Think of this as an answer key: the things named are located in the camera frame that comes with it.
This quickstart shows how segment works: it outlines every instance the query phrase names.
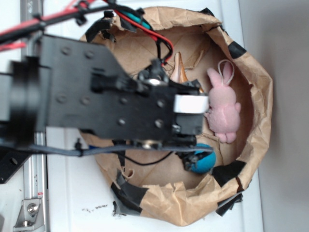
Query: black tape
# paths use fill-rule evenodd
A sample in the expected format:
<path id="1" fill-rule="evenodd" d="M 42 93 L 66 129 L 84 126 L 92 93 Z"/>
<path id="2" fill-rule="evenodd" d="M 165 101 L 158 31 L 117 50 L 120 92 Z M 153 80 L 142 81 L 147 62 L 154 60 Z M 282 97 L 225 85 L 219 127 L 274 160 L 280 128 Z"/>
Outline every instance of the black tape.
<path id="1" fill-rule="evenodd" d="M 237 193 L 233 197 L 226 199 L 225 201 L 218 203 L 218 209 L 216 213 L 223 216 L 229 209 L 232 210 L 235 203 L 242 202 L 242 193 Z"/>
<path id="2" fill-rule="evenodd" d="M 246 49 L 244 49 L 242 46 L 240 46 L 238 43 L 233 41 L 229 46 L 228 50 L 230 51 L 231 57 L 233 59 L 237 59 L 241 57 L 243 54 L 247 52 Z"/>
<path id="3" fill-rule="evenodd" d="M 136 32 L 136 27 L 130 24 L 129 22 L 125 21 L 124 19 L 120 18 L 120 25 L 122 28 L 131 31 Z"/>
<path id="4" fill-rule="evenodd" d="M 210 9 L 208 9 L 207 7 L 201 11 L 199 11 L 200 13 L 203 13 L 205 15 L 211 15 L 211 16 L 214 16 L 214 14 L 211 12 Z"/>
<path id="5" fill-rule="evenodd" d="M 142 211 L 140 203 L 148 189 L 129 184 L 119 171 L 117 174 L 117 184 L 120 189 L 115 183 L 111 186 L 118 206 L 117 213 L 139 216 Z"/>
<path id="6" fill-rule="evenodd" d="M 228 181 L 238 176 L 245 165 L 246 163 L 236 160 L 229 165 L 213 168 L 212 175 L 222 187 Z"/>
<path id="7" fill-rule="evenodd" d="M 86 31 L 86 39 L 87 42 L 90 43 L 93 41 L 93 39 L 96 37 L 96 35 L 101 30 L 106 30 L 111 28 L 111 22 L 108 19 L 99 19 L 94 24 L 91 25 L 91 27 Z"/>

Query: dirt speck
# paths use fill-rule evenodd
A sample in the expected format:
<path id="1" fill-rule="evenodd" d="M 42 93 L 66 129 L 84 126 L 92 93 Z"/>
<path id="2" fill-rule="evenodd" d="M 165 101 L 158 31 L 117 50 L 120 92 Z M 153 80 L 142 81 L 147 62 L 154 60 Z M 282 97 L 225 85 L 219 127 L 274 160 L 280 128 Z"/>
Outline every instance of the dirt speck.
<path id="1" fill-rule="evenodd" d="M 107 206 L 106 204 L 104 204 L 104 205 L 99 205 L 99 206 L 96 207 L 96 209 L 104 208 L 104 207 L 106 207 L 106 206 Z"/>
<path id="2" fill-rule="evenodd" d="M 86 212 L 91 214 L 91 211 L 89 209 L 84 208 L 84 209 L 82 209 L 82 211 L 86 211 Z"/>

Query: mounting hole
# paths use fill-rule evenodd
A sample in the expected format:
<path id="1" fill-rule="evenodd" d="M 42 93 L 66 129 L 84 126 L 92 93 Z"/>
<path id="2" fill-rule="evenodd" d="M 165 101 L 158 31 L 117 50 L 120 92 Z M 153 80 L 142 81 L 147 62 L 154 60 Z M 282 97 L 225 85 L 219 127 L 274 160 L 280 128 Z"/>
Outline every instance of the mounting hole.
<path id="1" fill-rule="evenodd" d="M 18 165 L 18 162 L 15 158 L 10 158 L 10 162 L 12 165 Z"/>

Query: stuffed toy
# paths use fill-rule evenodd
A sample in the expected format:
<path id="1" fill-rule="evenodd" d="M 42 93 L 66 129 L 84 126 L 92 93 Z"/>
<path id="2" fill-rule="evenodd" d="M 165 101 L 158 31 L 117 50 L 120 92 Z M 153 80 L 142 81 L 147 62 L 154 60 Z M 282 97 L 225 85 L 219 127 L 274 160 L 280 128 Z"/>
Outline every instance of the stuffed toy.
<path id="1" fill-rule="evenodd" d="M 225 62 L 223 74 L 221 64 Z M 228 86 L 234 76 L 234 66 L 231 61 L 224 59 L 218 64 L 219 73 L 207 69 L 213 88 L 209 91 L 210 109 L 205 113 L 209 128 L 219 137 L 221 143 L 232 143 L 236 139 L 236 131 L 240 125 L 241 105 L 236 102 L 235 91 Z"/>

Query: black metal bracket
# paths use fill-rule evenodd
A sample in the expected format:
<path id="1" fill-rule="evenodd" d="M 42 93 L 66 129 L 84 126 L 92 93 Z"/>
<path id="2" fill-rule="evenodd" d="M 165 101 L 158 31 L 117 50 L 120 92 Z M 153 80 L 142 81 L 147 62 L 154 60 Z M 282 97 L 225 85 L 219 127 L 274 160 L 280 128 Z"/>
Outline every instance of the black metal bracket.
<path id="1" fill-rule="evenodd" d="M 0 148 L 0 184 L 5 184 L 26 162 L 30 154 Z"/>

